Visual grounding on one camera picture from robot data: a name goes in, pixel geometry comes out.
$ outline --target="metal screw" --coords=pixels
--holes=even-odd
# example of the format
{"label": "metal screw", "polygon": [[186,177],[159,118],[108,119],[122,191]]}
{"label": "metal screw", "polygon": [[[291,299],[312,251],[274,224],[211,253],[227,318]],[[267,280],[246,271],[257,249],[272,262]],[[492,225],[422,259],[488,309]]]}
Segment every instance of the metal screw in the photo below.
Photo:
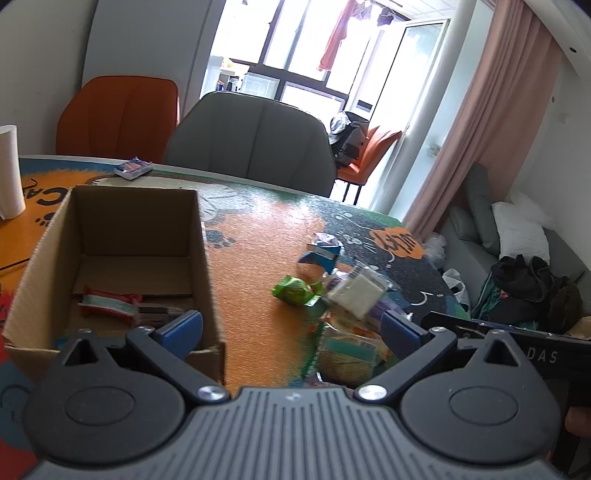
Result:
{"label": "metal screw", "polygon": [[382,385],[364,385],[359,390],[357,390],[357,395],[359,395],[364,400],[381,400],[388,394],[388,390],[386,390]]}
{"label": "metal screw", "polygon": [[197,390],[197,396],[207,402],[214,402],[223,399],[228,393],[219,385],[205,385]]}

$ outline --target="white pillow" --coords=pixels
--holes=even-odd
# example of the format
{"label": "white pillow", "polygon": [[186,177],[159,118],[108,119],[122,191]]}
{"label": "white pillow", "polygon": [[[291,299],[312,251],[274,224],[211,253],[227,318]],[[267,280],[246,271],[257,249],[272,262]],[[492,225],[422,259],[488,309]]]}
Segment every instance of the white pillow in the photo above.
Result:
{"label": "white pillow", "polygon": [[492,213],[501,239],[499,259],[515,258],[521,254],[528,264],[532,257],[540,257],[550,265],[548,240],[539,223],[524,218],[519,209],[510,203],[494,203]]}
{"label": "white pillow", "polygon": [[548,230],[554,230],[554,219],[542,210],[540,205],[530,199],[523,192],[511,192],[509,195],[513,205],[521,212],[521,214],[531,220],[532,222],[539,223]]}

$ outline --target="green snack wrapper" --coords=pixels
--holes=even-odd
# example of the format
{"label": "green snack wrapper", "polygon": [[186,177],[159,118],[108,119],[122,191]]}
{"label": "green snack wrapper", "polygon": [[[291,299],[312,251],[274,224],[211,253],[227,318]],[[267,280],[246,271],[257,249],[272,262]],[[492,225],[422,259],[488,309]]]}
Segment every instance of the green snack wrapper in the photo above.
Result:
{"label": "green snack wrapper", "polygon": [[293,305],[312,306],[324,293],[322,282],[307,284],[300,278],[286,275],[271,289],[274,297]]}

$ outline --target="chair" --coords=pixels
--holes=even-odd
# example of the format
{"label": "chair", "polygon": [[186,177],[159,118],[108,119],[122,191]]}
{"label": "chair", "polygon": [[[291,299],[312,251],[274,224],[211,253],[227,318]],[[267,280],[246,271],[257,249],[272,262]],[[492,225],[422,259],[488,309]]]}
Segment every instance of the chair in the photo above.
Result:
{"label": "chair", "polygon": [[318,119],[275,100],[223,91],[205,95],[181,121],[166,163],[324,197],[336,178]]}
{"label": "chair", "polygon": [[62,113],[56,153],[162,163],[177,124],[178,90],[172,80],[96,77]]}
{"label": "chair", "polygon": [[342,167],[337,171],[337,178],[347,182],[343,202],[349,193],[351,184],[357,185],[357,194],[353,205],[357,205],[361,187],[368,181],[369,176],[378,166],[379,161],[392,146],[392,144],[402,136],[402,132],[394,132],[380,127],[373,127],[368,131],[368,142],[365,149],[347,167]]}

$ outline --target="table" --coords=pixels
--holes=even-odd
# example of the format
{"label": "table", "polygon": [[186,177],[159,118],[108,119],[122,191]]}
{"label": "table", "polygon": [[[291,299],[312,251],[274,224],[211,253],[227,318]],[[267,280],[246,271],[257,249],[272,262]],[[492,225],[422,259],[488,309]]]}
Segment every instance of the table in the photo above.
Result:
{"label": "table", "polygon": [[[286,385],[299,377],[312,348],[307,327],[301,310],[275,299],[270,290],[286,274],[318,273],[313,265],[296,263],[315,232],[332,233],[343,242],[340,267],[350,268],[358,259],[398,283],[401,290],[389,295],[415,318],[432,310],[466,316],[423,257],[423,249],[394,218],[281,187],[186,168],[157,165],[149,176],[130,183],[112,174],[112,166],[118,163],[98,158],[23,157],[27,209],[16,219],[0,223],[0,267],[31,255],[68,188],[75,184],[196,189],[215,295],[226,327],[226,381],[234,393],[240,385]],[[6,318],[25,265],[0,271],[0,322]],[[4,361],[0,363],[0,391],[9,386],[14,405],[0,408],[0,465],[17,466],[16,473],[5,472],[3,467],[0,480],[16,475],[32,461],[24,451],[28,444],[18,425],[20,408],[32,385],[11,362]]]}

